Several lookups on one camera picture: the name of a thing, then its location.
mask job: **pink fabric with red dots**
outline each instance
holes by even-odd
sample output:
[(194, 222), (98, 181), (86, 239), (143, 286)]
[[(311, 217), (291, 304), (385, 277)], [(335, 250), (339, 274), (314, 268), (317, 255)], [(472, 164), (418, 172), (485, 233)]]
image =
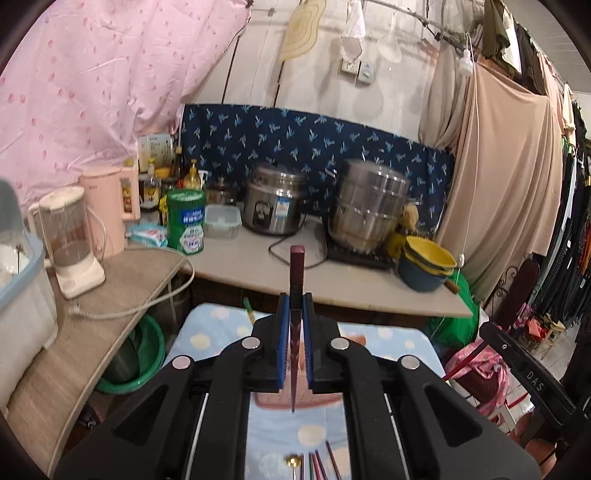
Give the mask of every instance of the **pink fabric with red dots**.
[(248, 21), (245, 0), (57, 0), (0, 76), (0, 176), (21, 207), (173, 132)]

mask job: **blue polka dot tablecloth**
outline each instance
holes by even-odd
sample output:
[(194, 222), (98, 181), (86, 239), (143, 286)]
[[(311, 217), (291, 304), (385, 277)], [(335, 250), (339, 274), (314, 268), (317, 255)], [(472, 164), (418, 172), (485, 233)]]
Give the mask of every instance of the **blue polka dot tablecloth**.
[[(255, 312), (257, 319), (268, 313)], [(433, 370), (444, 375), (443, 367), (429, 339), (415, 329), (339, 323), (342, 336), (357, 340), (365, 337), (365, 346), (376, 356), (396, 360), (411, 353)], [(178, 355), (202, 360), (218, 355), (230, 343), (251, 334), (252, 325), (243, 309), (204, 303), (194, 308), (178, 334), (164, 364)], [(308, 453), (317, 449), (329, 479), (335, 478), (326, 452), (330, 442), (343, 479), (350, 479), (349, 450), (345, 411), (340, 400), (329, 404), (296, 409), (261, 406), (251, 396), (246, 438), (245, 480), (291, 480), (292, 470), (285, 465), (290, 453), (304, 454), (305, 478), (308, 478)]]

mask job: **green plastic bag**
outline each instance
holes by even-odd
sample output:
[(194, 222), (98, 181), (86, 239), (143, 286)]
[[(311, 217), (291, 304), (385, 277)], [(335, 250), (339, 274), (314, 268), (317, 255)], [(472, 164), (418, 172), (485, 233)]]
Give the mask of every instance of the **green plastic bag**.
[(431, 338), (433, 343), (460, 349), (476, 339), (480, 309), (472, 301), (470, 285), (468, 285), (464, 275), (459, 271), (455, 271), (450, 278), (460, 287), (458, 295), (472, 312), (472, 317), (461, 319), (434, 317), (429, 320), (429, 330), (431, 334), (435, 332), (435, 335)]

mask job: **wall switch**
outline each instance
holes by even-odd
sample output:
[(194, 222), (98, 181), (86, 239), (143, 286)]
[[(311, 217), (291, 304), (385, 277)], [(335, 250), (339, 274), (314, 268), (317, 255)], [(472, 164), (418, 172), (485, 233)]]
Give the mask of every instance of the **wall switch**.
[(359, 66), (361, 65), (361, 61), (357, 60), (357, 61), (345, 61), (343, 59), (341, 65), (340, 65), (340, 71), (344, 72), (344, 73), (349, 73), (351, 75), (357, 75), (359, 73)]
[(362, 61), (357, 78), (362, 83), (370, 84), (375, 79), (375, 70), (371, 62)]

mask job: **blender base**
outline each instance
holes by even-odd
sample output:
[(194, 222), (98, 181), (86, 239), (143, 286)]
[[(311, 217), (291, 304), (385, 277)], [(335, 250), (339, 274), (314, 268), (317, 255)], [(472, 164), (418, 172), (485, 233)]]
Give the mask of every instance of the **blender base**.
[(93, 254), (71, 267), (56, 268), (57, 282), (63, 296), (70, 300), (101, 285), (105, 270)]

